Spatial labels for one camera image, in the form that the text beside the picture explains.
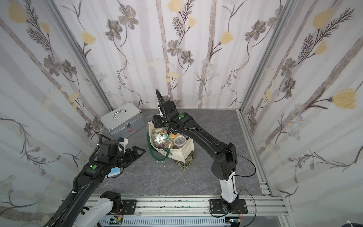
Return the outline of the orange sunflower seed cup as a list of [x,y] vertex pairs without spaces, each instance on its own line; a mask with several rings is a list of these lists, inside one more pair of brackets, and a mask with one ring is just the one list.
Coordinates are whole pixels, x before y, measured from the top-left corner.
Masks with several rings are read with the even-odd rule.
[[175,138],[178,136],[179,134],[173,134],[173,133],[169,133],[168,136],[168,140],[171,142],[174,142]]

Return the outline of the cream canvas tote bag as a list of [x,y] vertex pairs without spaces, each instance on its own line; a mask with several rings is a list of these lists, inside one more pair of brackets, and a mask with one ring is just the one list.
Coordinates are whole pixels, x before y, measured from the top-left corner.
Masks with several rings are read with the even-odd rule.
[[196,158],[194,152],[194,141],[192,139],[188,139],[185,135],[178,133],[179,135],[185,136],[187,139],[186,144],[182,148],[175,148],[174,142],[169,140],[167,142],[173,144],[172,149],[165,150],[164,145],[155,147],[151,139],[151,134],[166,130],[166,128],[155,128],[152,122],[149,122],[148,125],[149,132],[147,133],[147,144],[152,157],[159,162],[165,161],[166,159],[172,159],[180,169],[186,170]]

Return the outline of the large strawberry label jar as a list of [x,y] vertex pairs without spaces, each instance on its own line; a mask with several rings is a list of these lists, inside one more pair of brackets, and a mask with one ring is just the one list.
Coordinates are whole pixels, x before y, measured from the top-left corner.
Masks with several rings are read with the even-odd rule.
[[151,139],[152,139],[155,147],[160,147],[160,146],[164,145],[165,143],[167,143],[167,141],[169,139],[169,134],[166,130],[154,132],[151,134]]

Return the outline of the clear lid green seed cup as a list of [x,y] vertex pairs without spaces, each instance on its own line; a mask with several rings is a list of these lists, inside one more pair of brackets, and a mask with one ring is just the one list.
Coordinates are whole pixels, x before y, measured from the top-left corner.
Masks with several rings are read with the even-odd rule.
[[183,135],[179,135],[174,140],[174,146],[175,148],[182,148],[187,142],[187,139]]

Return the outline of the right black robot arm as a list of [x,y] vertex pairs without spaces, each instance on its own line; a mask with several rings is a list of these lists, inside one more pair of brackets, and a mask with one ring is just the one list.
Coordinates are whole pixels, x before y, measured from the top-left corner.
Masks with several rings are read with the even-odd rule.
[[186,112],[178,112],[176,105],[170,100],[158,98],[160,114],[153,117],[152,123],[160,128],[165,127],[173,134],[183,133],[200,145],[213,159],[212,173],[221,185],[221,202],[223,208],[231,213],[239,201],[234,180],[237,161],[235,145],[226,144],[206,130],[202,129],[194,118]]

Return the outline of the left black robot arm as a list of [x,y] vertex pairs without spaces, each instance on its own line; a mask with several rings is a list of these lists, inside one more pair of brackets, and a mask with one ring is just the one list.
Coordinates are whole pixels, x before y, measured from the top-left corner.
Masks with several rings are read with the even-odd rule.
[[96,160],[85,164],[73,180],[73,187],[64,202],[44,224],[45,227],[71,227],[86,202],[115,167],[127,168],[142,155],[145,149],[133,146],[125,149],[117,141],[107,140],[96,149]]

